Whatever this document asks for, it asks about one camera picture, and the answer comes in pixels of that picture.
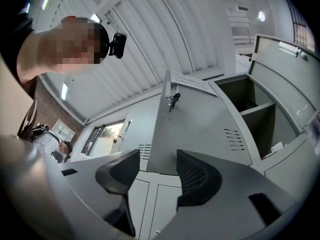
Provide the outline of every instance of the white wall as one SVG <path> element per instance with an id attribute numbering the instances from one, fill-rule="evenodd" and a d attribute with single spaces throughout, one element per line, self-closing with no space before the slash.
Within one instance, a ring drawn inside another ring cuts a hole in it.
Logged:
<path id="1" fill-rule="evenodd" d="M 90 157 L 99 158 L 109 155 L 113 145 L 113 140 L 113 137 L 98 138 L 90 152 Z"/>
<path id="2" fill-rule="evenodd" d="M 123 123 L 120 135 L 123 139 L 118 138 L 116 144 L 112 148 L 112 153 L 117 153 L 125 150 L 137 149 L 138 145 L 151 144 L 156 119 L 160 104 L 160 95 L 149 98 L 144 102 L 136 104 L 128 113 L 125 122 Z M 126 134 L 122 134 L 127 122 L 132 120 Z"/>
<path id="3" fill-rule="evenodd" d="M 235 55 L 235 71 L 236 73 L 248 72 L 250 68 L 249 57 L 244 57 L 239 54 Z"/>
<path id="4" fill-rule="evenodd" d="M 249 23 L 250 35 L 255 36 L 256 34 L 265 34 L 274 36 L 275 35 L 275 24 L 274 17 L 271 11 L 271 6 L 269 0 L 222 0 L 223 6 L 229 10 L 232 14 L 240 14 L 240 12 L 236 12 L 235 7 L 245 7 L 248 9 L 247 13 L 243 13 L 246 15 Z M 261 22 L 258 19 L 259 11 L 263 11 L 265 14 L 265 21 Z M 243 22 L 246 17 L 239 17 L 234 19 L 235 22 L 239 22 L 237 27 L 245 27 L 246 24 L 240 23 Z"/>
<path id="5" fill-rule="evenodd" d="M 210 31 L 216 33 L 214 43 L 219 44 L 219 49 L 216 48 L 218 57 L 218 66 L 224 69 L 224 75 L 230 76 L 235 73 L 235 60 L 231 57 L 235 54 L 235 44 L 232 36 L 232 31 L 229 26 L 229 19 L 221 0 L 207 0 L 210 7 L 206 8 L 206 15 L 210 25 Z"/>
<path id="6" fill-rule="evenodd" d="M 274 19 L 275 36 L 285 41 L 294 41 L 294 28 L 287 0 L 269 0 Z"/>
<path id="7" fill-rule="evenodd" d="M 158 94 L 156 96 L 147 98 L 145 100 L 142 100 L 142 101 L 139 101 L 139 102 L 134 103 L 132 105 L 129 105 L 127 107 L 124 107 L 122 109 L 116 110 L 113 113 L 108 114 L 108 115 L 106 115 L 106 116 L 104 116 L 104 117 L 102 117 L 100 119 L 97 119 L 96 121 L 88 124 L 88 126 L 83 129 L 82 133 L 80 134 L 77 142 L 75 143 L 75 145 L 73 147 L 73 152 L 72 152 L 70 161 L 73 162 L 73 160 L 76 159 L 77 154 L 81 153 L 84 145 L 86 144 L 91 132 L 93 131 L 93 129 L 95 127 L 98 127 L 98 126 L 101 126 L 101 125 L 106 125 L 106 124 L 111 124 L 113 122 L 117 122 L 117 121 L 120 121 L 120 120 L 124 120 L 124 119 L 127 118 L 129 112 L 131 112 L 132 110 L 137 111 L 139 106 L 144 108 L 145 111 L 155 110 L 154 123 L 153 123 L 153 124 L 155 124 L 156 123 L 157 110 L 158 110 L 158 107 L 159 107 L 159 99 L 160 99 L 160 95 Z M 148 118 L 148 121 L 145 120 L 146 125 L 147 124 L 151 125 L 150 124 L 150 120 L 151 119 L 149 117 L 146 117 L 146 118 Z M 122 129 L 120 130 L 120 135 L 122 134 L 123 129 L 127 124 L 127 121 L 128 120 L 126 120 L 124 122 L 124 124 L 122 126 Z"/>
<path id="8" fill-rule="evenodd" d="M 315 52 L 316 51 L 316 40 L 314 33 L 312 32 L 309 25 L 306 25 L 306 47 L 310 50 Z"/>

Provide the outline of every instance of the metal cabinet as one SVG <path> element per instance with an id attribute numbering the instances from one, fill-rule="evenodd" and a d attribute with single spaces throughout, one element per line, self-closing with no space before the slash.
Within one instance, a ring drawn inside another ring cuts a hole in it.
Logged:
<path id="1" fill-rule="evenodd" d="M 135 179 L 129 190 L 129 207 L 131 219 L 135 228 L 135 238 L 139 239 L 142 220 L 144 217 L 149 182 Z"/>
<path id="2" fill-rule="evenodd" d="M 167 92 L 171 96 L 180 94 L 180 101 L 171 112 Z M 167 71 L 147 171 L 178 175 L 176 155 L 179 149 L 252 164 L 239 126 L 221 97 L 172 84 L 171 73 Z"/>
<path id="3" fill-rule="evenodd" d="M 319 169 L 320 157 L 316 156 L 311 141 L 306 138 L 285 159 L 266 170 L 265 176 L 300 201 L 309 193 Z"/>
<path id="4" fill-rule="evenodd" d="M 111 149 L 111 154 L 138 149 L 140 145 L 150 145 L 155 129 L 157 110 L 160 96 L 148 98 L 134 105 L 128 113 L 123 126 L 119 132 L 123 138 L 117 138 L 117 142 Z M 125 127 L 131 121 L 127 132 Z"/>
<path id="5" fill-rule="evenodd" d="M 249 75 L 277 98 L 302 132 L 320 108 L 319 67 L 320 59 L 312 51 L 258 35 Z"/>
<path id="6" fill-rule="evenodd" d="M 149 239 L 160 234 L 176 215 L 177 198 L 181 195 L 181 187 L 158 185 Z"/>

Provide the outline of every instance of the window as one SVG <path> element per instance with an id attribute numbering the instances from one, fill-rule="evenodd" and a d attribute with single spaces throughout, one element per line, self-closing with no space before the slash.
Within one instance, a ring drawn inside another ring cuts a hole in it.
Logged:
<path id="1" fill-rule="evenodd" d="M 300 14 L 295 5 L 287 0 L 293 23 L 294 42 L 298 45 L 307 47 L 307 25 L 304 17 Z"/>
<path id="2" fill-rule="evenodd" d="M 98 138 L 116 138 L 119 135 L 124 121 L 125 120 L 121 120 L 95 127 L 91 132 L 89 139 L 86 141 L 82 153 L 89 156 Z"/>
<path id="3" fill-rule="evenodd" d="M 125 126 L 124 131 L 123 131 L 122 134 L 127 134 L 127 131 L 128 131 L 128 129 L 129 129 L 130 125 L 131 125 L 131 122 L 132 122 L 132 120 L 130 120 L 130 121 L 128 121 L 126 123 L 126 126 Z"/>

